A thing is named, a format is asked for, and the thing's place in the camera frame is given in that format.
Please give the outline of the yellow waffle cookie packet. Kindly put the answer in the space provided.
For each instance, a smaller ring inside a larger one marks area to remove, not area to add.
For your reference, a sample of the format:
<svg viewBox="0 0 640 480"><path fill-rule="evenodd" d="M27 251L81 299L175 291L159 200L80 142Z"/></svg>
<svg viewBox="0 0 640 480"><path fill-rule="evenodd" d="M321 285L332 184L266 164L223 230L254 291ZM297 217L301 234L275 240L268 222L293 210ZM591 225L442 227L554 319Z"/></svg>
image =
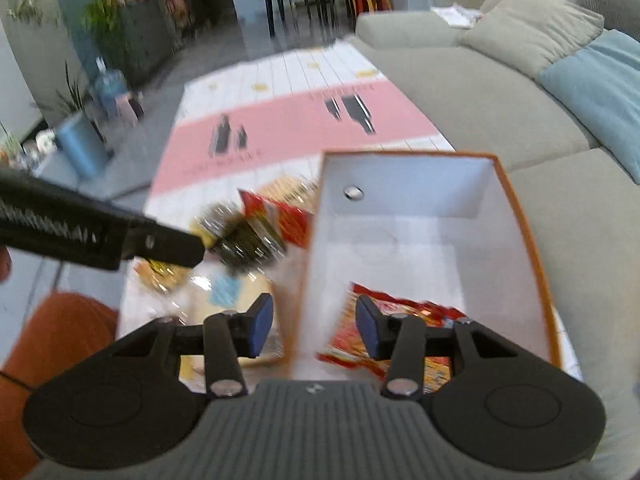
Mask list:
<svg viewBox="0 0 640 480"><path fill-rule="evenodd" d="M167 294L183 285L192 273L190 268L155 260L139 260L134 265L141 285L153 292Z"/></svg>

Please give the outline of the clear bread packet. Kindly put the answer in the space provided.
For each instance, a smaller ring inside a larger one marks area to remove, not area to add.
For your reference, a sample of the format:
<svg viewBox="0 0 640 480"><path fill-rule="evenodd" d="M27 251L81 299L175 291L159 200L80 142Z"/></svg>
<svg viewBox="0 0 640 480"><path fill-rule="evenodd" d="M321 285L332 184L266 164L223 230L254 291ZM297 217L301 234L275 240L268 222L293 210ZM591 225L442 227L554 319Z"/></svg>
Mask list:
<svg viewBox="0 0 640 480"><path fill-rule="evenodd" d="M202 324L213 314L246 312L261 294L273 298L273 320L262 353L255 359L241 358L241 366L273 364L284 357L279 313L273 282L262 271L232 273L221 263L201 263L176 292L175 303L186 325Z"/></svg>

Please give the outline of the red chip bag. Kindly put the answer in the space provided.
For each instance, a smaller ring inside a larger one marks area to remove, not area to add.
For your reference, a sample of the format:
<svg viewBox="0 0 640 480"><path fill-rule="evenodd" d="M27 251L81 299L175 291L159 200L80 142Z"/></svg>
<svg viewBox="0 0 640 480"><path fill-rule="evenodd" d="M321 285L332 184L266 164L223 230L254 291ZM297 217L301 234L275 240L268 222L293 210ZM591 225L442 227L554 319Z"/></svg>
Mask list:
<svg viewBox="0 0 640 480"><path fill-rule="evenodd" d="M352 283L321 362L366 370L386 398L416 400L464 370L456 323L464 314Z"/></svg>

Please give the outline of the dark candy packet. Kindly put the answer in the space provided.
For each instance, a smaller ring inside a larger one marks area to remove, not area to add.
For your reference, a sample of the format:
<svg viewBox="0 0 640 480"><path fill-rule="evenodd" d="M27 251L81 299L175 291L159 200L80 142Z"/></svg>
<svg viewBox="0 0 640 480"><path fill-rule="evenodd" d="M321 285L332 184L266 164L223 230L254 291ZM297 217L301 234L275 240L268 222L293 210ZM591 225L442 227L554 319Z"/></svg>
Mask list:
<svg viewBox="0 0 640 480"><path fill-rule="evenodd" d="M279 229L264 214L244 214L232 203L205 207L193 218L190 232L234 273L269 266L286 255Z"/></svg>

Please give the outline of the red snack packet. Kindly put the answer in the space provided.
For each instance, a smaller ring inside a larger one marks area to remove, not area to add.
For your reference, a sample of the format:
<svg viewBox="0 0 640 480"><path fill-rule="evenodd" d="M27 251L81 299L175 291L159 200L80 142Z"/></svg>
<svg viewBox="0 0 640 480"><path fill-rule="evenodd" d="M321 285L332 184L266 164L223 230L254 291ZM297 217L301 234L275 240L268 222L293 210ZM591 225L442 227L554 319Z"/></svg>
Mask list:
<svg viewBox="0 0 640 480"><path fill-rule="evenodd" d="M264 217L282 240L306 248L314 221L314 193L256 193L239 190L247 216Z"/></svg>

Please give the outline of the clear peanut packet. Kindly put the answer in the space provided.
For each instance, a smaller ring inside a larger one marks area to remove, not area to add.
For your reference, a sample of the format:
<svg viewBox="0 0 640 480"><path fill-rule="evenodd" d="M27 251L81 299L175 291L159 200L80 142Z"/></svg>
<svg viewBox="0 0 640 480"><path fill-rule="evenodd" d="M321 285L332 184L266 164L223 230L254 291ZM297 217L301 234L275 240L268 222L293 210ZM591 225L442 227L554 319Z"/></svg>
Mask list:
<svg viewBox="0 0 640 480"><path fill-rule="evenodd" d="M281 176L258 188L257 194L309 212L316 210L318 184L292 176Z"/></svg>

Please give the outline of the blue trash bin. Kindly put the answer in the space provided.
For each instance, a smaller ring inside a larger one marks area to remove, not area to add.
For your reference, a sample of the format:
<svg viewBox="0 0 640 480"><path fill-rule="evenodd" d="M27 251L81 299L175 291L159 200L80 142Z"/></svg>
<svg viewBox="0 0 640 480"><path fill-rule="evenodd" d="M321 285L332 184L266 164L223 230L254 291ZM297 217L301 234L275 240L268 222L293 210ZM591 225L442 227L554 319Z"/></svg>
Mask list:
<svg viewBox="0 0 640 480"><path fill-rule="evenodd" d="M110 161L107 146L88 115L78 110L55 128L56 143L81 179L99 177Z"/></svg>

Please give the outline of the orange cardboard box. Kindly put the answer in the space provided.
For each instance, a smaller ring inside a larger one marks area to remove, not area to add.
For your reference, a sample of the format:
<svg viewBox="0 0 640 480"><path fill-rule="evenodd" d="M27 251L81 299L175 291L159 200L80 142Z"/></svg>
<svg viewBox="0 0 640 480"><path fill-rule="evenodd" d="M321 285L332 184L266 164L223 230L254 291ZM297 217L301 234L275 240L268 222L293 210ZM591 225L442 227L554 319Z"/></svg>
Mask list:
<svg viewBox="0 0 640 480"><path fill-rule="evenodd" d="M453 307L552 364L552 297L523 209L491 154L329 152L303 264L292 367L317 360L351 284Z"/></svg>

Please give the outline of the pink small heater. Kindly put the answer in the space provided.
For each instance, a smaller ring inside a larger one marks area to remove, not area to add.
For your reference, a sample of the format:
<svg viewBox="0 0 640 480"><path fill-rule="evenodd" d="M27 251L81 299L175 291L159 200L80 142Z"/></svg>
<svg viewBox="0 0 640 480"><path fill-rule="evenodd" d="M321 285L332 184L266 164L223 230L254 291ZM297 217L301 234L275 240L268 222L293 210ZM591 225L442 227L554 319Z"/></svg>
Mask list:
<svg viewBox="0 0 640 480"><path fill-rule="evenodd" d="M144 109L139 98L132 92L123 93L115 99L119 116L131 125L137 125L144 117Z"/></svg>

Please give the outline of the blue water bottle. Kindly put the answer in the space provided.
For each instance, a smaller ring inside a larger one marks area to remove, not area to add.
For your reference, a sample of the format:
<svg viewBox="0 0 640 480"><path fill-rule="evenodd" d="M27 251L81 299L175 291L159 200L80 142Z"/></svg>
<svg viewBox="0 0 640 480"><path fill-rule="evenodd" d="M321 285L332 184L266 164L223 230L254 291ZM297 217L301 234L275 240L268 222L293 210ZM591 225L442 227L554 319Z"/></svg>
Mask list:
<svg viewBox="0 0 640 480"><path fill-rule="evenodd" d="M120 70L111 70L103 58L96 58L99 73L93 84L94 94L105 110L108 118L118 115L117 99L129 91L124 74Z"/></svg>

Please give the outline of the pink white checkered tablecloth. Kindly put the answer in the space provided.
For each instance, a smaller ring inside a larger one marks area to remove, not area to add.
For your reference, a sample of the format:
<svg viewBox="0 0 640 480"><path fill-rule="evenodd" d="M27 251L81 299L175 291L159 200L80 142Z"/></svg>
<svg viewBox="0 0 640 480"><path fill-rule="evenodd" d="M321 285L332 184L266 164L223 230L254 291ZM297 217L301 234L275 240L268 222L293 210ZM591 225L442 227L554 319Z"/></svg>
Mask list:
<svg viewBox="0 0 640 480"><path fill-rule="evenodd" d="M324 154L360 151L455 152L418 108L358 50L346 42L294 50L218 70L189 82L155 176L145 213L185 229L205 207L238 204L239 190L281 176L318 184ZM366 370L318 361L326 377L297 377L292 337L306 248L290 246L262 272L274 285L284 357L247 366L250 382L267 377L367 380ZM581 371L553 309L561 361Z"/></svg>

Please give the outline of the dark cabinet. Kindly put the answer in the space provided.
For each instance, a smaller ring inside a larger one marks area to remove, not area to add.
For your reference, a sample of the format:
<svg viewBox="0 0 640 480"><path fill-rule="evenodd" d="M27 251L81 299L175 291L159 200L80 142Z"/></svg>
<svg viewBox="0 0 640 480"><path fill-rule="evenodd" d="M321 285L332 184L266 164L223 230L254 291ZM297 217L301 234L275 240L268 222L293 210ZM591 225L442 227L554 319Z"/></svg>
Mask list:
<svg viewBox="0 0 640 480"><path fill-rule="evenodd" d="M119 17L126 41L122 72L130 84L137 86L150 79L172 57L171 36L156 0L122 6Z"/></svg>

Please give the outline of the green potted plant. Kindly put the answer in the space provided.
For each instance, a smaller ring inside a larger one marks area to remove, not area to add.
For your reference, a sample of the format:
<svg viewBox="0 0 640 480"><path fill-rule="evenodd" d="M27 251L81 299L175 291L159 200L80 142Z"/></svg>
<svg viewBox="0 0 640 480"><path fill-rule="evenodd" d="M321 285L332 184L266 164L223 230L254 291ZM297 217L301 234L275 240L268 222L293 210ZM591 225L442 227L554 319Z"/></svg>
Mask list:
<svg viewBox="0 0 640 480"><path fill-rule="evenodd" d="M122 70L138 70L143 58L140 12L149 0L91 0L85 5L82 24L104 60Z"/></svg>

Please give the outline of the grey-green sofa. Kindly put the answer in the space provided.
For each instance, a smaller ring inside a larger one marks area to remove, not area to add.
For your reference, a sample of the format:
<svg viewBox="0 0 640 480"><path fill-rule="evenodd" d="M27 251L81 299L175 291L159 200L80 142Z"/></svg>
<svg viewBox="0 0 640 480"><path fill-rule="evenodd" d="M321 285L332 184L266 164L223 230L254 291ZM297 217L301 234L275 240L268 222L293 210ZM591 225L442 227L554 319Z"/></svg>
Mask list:
<svg viewBox="0 0 640 480"><path fill-rule="evenodd" d="M469 29L431 11L363 13L355 46L458 151L508 172L534 233L582 378L606 411L593 463L639 471L639 181L557 99L459 44Z"/></svg>

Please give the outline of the blue cushion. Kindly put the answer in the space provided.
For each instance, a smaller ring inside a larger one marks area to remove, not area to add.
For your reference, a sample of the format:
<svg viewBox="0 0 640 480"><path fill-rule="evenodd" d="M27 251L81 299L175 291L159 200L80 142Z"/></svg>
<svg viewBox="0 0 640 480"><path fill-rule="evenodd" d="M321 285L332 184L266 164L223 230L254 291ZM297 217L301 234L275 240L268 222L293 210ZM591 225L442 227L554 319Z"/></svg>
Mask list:
<svg viewBox="0 0 640 480"><path fill-rule="evenodd" d="M538 84L563 104L639 181L639 43L606 30L553 63Z"/></svg>

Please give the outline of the papers on sofa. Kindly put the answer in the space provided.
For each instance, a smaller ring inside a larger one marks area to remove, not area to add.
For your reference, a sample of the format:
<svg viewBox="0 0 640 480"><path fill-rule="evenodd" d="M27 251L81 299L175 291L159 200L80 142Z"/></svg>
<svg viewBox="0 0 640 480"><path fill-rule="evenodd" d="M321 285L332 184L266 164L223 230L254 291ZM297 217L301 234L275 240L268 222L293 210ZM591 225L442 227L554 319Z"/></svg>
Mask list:
<svg viewBox="0 0 640 480"><path fill-rule="evenodd" d="M468 9L460 4L432 6L431 11L444 20L449 27L470 29L484 16L481 10Z"/></svg>

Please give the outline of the beige cushion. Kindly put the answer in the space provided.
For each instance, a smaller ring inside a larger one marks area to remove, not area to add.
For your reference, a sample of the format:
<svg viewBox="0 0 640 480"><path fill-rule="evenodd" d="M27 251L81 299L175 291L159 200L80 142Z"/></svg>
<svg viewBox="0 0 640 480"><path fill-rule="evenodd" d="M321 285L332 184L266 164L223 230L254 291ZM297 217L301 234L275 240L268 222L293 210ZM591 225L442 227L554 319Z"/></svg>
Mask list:
<svg viewBox="0 0 640 480"><path fill-rule="evenodd" d="M462 47L535 79L597 39L604 17L568 0L485 0Z"/></svg>

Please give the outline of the grey cushion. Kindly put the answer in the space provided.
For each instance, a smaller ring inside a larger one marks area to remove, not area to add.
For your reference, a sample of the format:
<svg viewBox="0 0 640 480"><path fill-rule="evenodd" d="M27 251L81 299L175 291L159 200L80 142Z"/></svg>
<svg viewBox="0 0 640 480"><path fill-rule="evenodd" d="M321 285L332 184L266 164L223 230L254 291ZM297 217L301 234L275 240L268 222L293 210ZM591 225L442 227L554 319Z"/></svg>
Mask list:
<svg viewBox="0 0 640 480"><path fill-rule="evenodd" d="M606 29L616 29L639 40L640 0L576 0L576 3L601 14Z"/></svg>

